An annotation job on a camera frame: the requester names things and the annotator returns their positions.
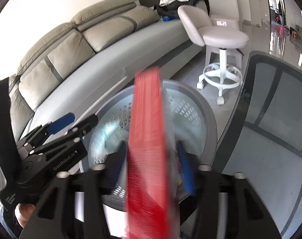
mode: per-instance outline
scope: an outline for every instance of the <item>sofa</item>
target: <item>sofa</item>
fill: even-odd
[[[15,140],[68,112],[94,113],[147,67],[168,79],[200,50],[180,20],[162,21],[137,0],[91,5],[43,36],[9,78]]]

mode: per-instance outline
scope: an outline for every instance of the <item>blue item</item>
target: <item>blue item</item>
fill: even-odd
[[[191,195],[195,195],[194,173],[186,156],[187,153],[180,141],[177,141],[176,143],[176,150],[179,156],[182,169],[183,188]]]
[[[70,125],[75,120],[75,115],[73,113],[68,113],[56,120],[54,123],[51,123],[48,128],[48,134],[56,134],[66,126]]]
[[[173,17],[169,17],[169,16],[164,16],[164,17],[162,17],[162,20],[163,20],[164,22],[169,22],[169,21],[171,21],[171,20],[174,20],[174,18],[173,18]]]

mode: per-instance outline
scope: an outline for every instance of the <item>black jacket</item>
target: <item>black jacket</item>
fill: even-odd
[[[175,19],[178,19],[179,16],[177,14],[177,9],[181,5],[195,5],[197,2],[201,0],[189,0],[188,2],[179,2],[179,1],[174,1],[170,3],[168,6],[163,6],[160,7],[159,5],[156,5],[156,9],[158,11],[158,14],[162,17],[168,16],[168,17],[173,17]],[[210,4],[209,0],[202,0],[205,2],[206,7],[207,7],[207,12],[210,14]]]

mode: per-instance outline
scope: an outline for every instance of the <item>doorway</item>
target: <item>doorway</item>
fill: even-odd
[[[270,22],[272,25],[286,25],[284,0],[268,0],[270,9]]]

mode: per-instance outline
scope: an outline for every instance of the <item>metal bolt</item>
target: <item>metal bolt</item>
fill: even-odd
[[[75,143],[78,143],[78,142],[80,142],[80,138],[79,137],[76,137],[74,140],[73,140],[73,142],[75,142]]]
[[[242,172],[235,172],[235,173],[234,173],[234,177],[235,177],[236,179],[239,179],[239,180],[246,179],[245,174],[242,173]]]
[[[70,173],[69,172],[58,172],[56,174],[57,178],[67,178],[69,177]]]
[[[198,169],[200,171],[204,171],[204,172],[209,172],[209,171],[212,171],[212,167],[209,166],[209,165],[206,165],[206,164],[201,164]]]
[[[100,170],[103,170],[105,169],[105,165],[104,164],[94,164],[91,169],[94,170],[94,171],[100,171]]]

